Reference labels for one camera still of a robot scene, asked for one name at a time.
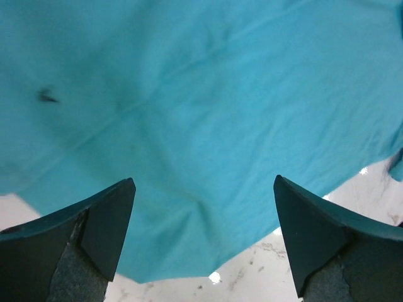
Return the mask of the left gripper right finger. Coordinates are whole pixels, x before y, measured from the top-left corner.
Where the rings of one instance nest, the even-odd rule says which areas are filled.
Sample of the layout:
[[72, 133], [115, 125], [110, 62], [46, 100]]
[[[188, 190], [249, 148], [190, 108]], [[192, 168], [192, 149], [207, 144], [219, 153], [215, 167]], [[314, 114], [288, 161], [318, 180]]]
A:
[[367, 218], [282, 176], [273, 189], [299, 298], [402, 301], [402, 225]]

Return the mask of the turquoise t shirt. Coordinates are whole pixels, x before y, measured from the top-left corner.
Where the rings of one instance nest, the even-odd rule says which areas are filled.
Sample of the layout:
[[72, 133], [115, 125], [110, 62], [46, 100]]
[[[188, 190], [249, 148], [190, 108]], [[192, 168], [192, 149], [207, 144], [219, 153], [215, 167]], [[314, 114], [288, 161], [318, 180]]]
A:
[[401, 1], [2, 1], [1, 193], [131, 177], [120, 274], [207, 276], [402, 149]]

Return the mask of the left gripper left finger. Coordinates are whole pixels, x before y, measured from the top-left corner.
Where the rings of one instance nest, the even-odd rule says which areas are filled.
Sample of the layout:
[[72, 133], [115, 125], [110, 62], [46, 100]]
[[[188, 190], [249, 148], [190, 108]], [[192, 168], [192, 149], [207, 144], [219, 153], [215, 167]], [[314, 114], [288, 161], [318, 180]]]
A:
[[1, 231], [1, 301], [104, 301], [136, 187], [124, 179], [49, 215]]

